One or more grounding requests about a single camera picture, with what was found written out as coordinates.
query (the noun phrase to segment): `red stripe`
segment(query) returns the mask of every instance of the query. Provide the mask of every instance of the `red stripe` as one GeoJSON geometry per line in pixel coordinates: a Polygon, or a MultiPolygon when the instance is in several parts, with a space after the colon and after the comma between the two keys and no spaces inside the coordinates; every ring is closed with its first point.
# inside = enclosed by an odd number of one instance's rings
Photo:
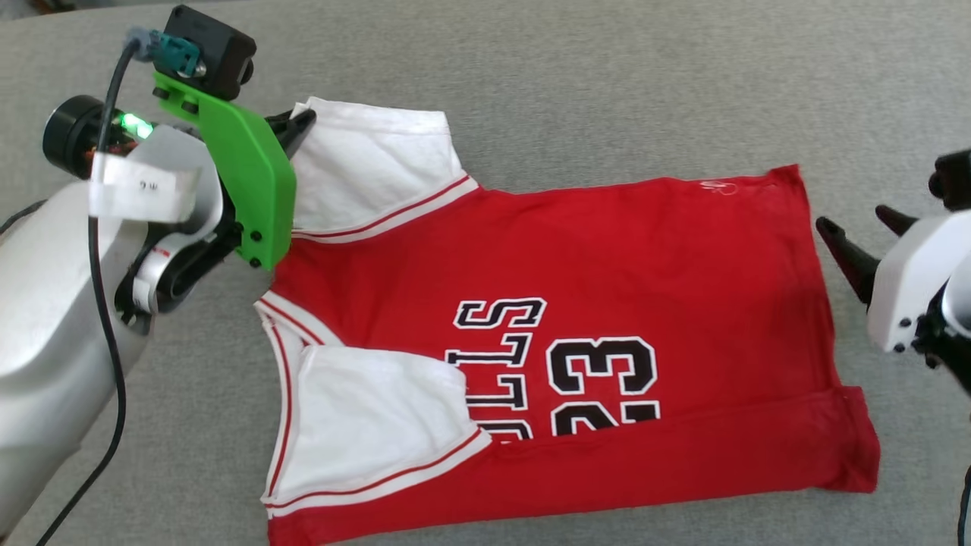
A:
{"type": "Polygon", "coordinates": [[[449,190],[451,190],[451,189],[453,189],[453,188],[455,188],[457,186],[460,186],[462,183],[464,183],[467,180],[469,180],[469,175],[465,175],[458,182],[455,182],[455,183],[450,184],[445,189],[442,189],[441,191],[439,191],[438,193],[435,193],[435,194],[431,195],[430,197],[426,197],[426,198],[422,199],[418,203],[414,203],[414,204],[409,205],[409,206],[407,206],[407,207],[405,207],[403,209],[399,209],[399,210],[397,210],[397,211],[395,211],[395,212],[393,212],[393,213],[385,216],[384,218],[381,218],[380,220],[376,220],[374,222],[371,222],[371,223],[365,225],[364,227],[359,227],[357,229],[352,229],[350,231],[340,231],[338,233],[314,233],[313,231],[307,231],[306,233],[308,235],[314,235],[315,237],[323,237],[323,238],[326,238],[326,237],[339,237],[339,236],[342,236],[342,235],[353,235],[355,233],[360,233],[361,231],[367,231],[368,229],[371,229],[372,227],[374,227],[375,225],[378,225],[379,223],[387,222],[388,220],[391,220],[392,218],[394,218],[394,217],[396,217],[396,216],[398,216],[398,215],[400,215],[402,213],[406,213],[406,212],[408,212],[408,211],[410,211],[410,210],[412,210],[412,209],[414,209],[416,207],[420,207],[421,205],[423,205],[423,204],[425,204],[425,203],[427,203],[429,201],[433,201],[433,200],[441,197],[444,193],[448,192],[449,190]]]}
{"type": "Polygon", "coordinates": [[[286,454],[286,444],[290,438],[290,421],[293,416],[293,397],[290,392],[290,365],[286,359],[284,340],[280,338],[280,333],[277,331],[275,324],[273,325],[273,336],[277,339],[277,347],[280,349],[280,355],[284,361],[284,375],[286,376],[286,420],[284,424],[284,445],[280,448],[280,456],[277,458],[277,467],[273,470],[273,478],[270,480],[268,495],[273,494],[273,489],[277,487],[277,478],[280,477],[280,470],[284,467],[284,455],[286,454]]]}
{"type": "Polygon", "coordinates": [[[475,434],[472,434],[471,436],[469,436],[468,439],[465,440],[464,442],[462,442],[461,444],[459,444],[458,447],[456,447],[455,449],[453,449],[453,450],[449,451],[448,453],[444,454],[439,459],[437,459],[437,460],[435,460],[433,462],[430,462],[428,464],[423,464],[422,466],[416,466],[414,468],[407,468],[407,469],[402,470],[400,472],[391,474],[390,476],[384,478],[383,480],[379,480],[379,481],[377,481],[377,482],[375,482],[373,484],[364,486],[362,488],[355,489],[355,490],[352,490],[352,491],[326,491],[326,492],[325,491],[321,491],[321,492],[316,492],[316,493],[307,493],[306,495],[301,495],[301,496],[295,498],[294,500],[290,500],[288,502],[285,502],[284,504],[267,504],[266,506],[267,506],[267,508],[286,508],[287,506],[289,506],[290,504],[293,504],[294,502],[299,502],[299,501],[303,500],[304,498],[309,498],[311,496],[356,495],[358,493],[365,492],[365,491],[370,490],[370,489],[374,489],[374,488],[380,486],[381,484],[385,484],[385,483],[387,483],[387,482],[389,482],[389,481],[391,481],[393,479],[400,478],[401,476],[404,476],[405,474],[410,474],[412,472],[418,472],[420,470],[424,470],[425,468],[430,468],[430,467],[432,467],[432,466],[434,466],[434,465],[436,465],[436,464],[438,464],[438,463],[440,463],[440,462],[448,459],[452,455],[455,455],[459,450],[461,450],[465,446],[469,445],[469,443],[471,443],[472,440],[475,440],[476,438],[478,438],[480,434],[482,434],[482,429],[481,428],[477,429],[475,434]]]}
{"type": "Polygon", "coordinates": [[[317,337],[317,335],[314,334],[309,328],[307,328],[306,326],[304,326],[303,323],[301,323],[300,321],[297,321],[296,319],[294,319],[293,317],[291,317],[288,313],[284,312],[284,310],[280,309],[276,305],[273,305],[272,303],[270,303],[269,301],[266,301],[263,298],[259,298],[259,301],[263,305],[265,305],[265,306],[269,307],[270,309],[272,309],[274,313],[276,313],[276,314],[280,315],[281,317],[287,319],[288,321],[292,322],[293,325],[295,325],[298,328],[302,329],[304,331],[304,333],[306,333],[307,335],[313,337],[314,338],[314,341],[316,341],[318,343],[318,345],[326,345],[323,342],[323,340],[320,339],[319,337],[317,337]]]}

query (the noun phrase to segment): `green led light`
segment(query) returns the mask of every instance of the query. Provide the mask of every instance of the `green led light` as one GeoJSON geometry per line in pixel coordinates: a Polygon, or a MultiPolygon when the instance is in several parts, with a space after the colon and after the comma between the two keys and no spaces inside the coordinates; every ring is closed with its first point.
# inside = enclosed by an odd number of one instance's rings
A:
{"type": "Polygon", "coordinates": [[[125,132],[137,135],[138,138],[141,139],[149,138],[149,135],[151,135],[151,132],[154,130],[151,123],[139,118],[138,116],[135,116],[134,114],[122,114],[121,118],[118,120],[118,123],[120,123],[121,128],[124,129],[125,132]]]}

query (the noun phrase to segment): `black camera housing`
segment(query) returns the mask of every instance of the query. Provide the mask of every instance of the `black camera housing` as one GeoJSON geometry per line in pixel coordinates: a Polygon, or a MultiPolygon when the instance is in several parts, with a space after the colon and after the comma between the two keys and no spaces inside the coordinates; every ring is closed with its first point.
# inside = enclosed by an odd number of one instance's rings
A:
{"type": "Polygon", "coordinates": [[[252,76],[256,41],[235,28],[199,13],[176,6],[165,24],[165,33],[188,40],[202,52],[205,74],[186,77],[155,62],[155,70],[222,100],[233,100],[240,86],[252,76]]]}

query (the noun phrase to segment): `black bolt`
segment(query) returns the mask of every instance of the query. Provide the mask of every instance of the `black bolt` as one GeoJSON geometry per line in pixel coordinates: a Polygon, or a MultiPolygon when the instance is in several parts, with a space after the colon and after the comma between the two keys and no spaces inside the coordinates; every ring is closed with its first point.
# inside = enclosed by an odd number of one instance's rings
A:
{"type": "Polygon", "coordinates": [[[930,189],[930,194],[938,199],[944,198],[944,179],[941,178],[941,173],[935,172],[930,175],[930,180],[927,181],[927,187],[930,189]]]}

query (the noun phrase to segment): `black cable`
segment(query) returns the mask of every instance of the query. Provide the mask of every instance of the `black cable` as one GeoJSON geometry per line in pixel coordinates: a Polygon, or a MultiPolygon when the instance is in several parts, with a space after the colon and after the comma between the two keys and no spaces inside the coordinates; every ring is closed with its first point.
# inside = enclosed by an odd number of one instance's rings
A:
{"type": "Polygon", "coordinates": [[[964,474],[964,491],[961,492],[960,514],[957,516],[957,546],[964,546],[964,526],[968,519],[968,500],[971,499],[971,467],[964,474]]]}
{"type": "MultiPolygon", "coordinates": [[[[112,125],[112,112],[115,111],[115,103],[117,102],[118,90],[121,88],[121,79],[124,77],[124,71],[128,68],[128,62],[135,55],[135,51],[138,49],[137,42],[129,42],[125,45],[124,51],[121,53],[121,58],[118,59],[117,66],[115,67],[115,73],[112,75],[112,81],[108,85],[108,95],[105,98],[105,107],[103,114],[101,116],[101,128],[98,132],[98,145],[95,149],[97,152],[104,153],[108,150],[108,133],[112,125]]],[[[100,184],[101,181],[96,181],[92,178],[89,184],[100,184]]],[[[94,467],[91,474],[84,480],[84,483],[78,488],[68,501],[64,508],[61,509],[60,513],[48,527],[48,530],[44,532],[44,536],[37,541],[37,546],[44,546],[48,543],[50,538],[57,532],[57,528],[60,527],[64,520],[67,519],[68,514],[74,509],[75,505],[81,500],[87,490],[90,489],[91,485],[94,484],[95,480],[101,476],[105,468],[112,461],[115,456],[115,452],[118,449],[118,444],[121,443],[121,433],[124,431],[124,420],[125,420],[125,410],[127,408],[127,398],[125,396],[125,386],[124,386],[124,370],[121,368],[121,356],[118,353],[118,343],[115,339],[115,331],[112,329],[112,315],[108,307],[108,298],[105,296],[105,286],[101,277],[101,252],[98,249],[98,219],[95,217],[89,217],[87,219],[87,248],[88,248],[88,261],[91,266],[91,285],[94,288],[94,302],[98,307],[98,318],[101,320],[101,329],[105,333],[105,341],[108,342],[108,353],[112,359],[112,371],[115,372],[115,389],[117,391],[118,403],[117,403],[117,419],[115,421],[115,433],[112,434],[111,444],[108,445],[108,450],[105,452],[104,457],[98,462],[98,465],[94,467]]]]}
{"type": "Polygon", "coordinates": [[[37,209],[41,208],[41,206],[47,202],[48,202],[47,199],[41,199],[40,201],[34,203],[33,205],[30,205],[29,207],[23,209],[22,211],[14,213],[13,216],[7,218],[6,222],[3,222],[3,225],[0,225],[0,235],[3,235],[4,233],[6,233],[7,230],[10,229],[11,227],[14,227],[14,224],[17,223],[17,221],[19,221],[21,218],[25,216],[30,216],[36,213],[37,209]]]}

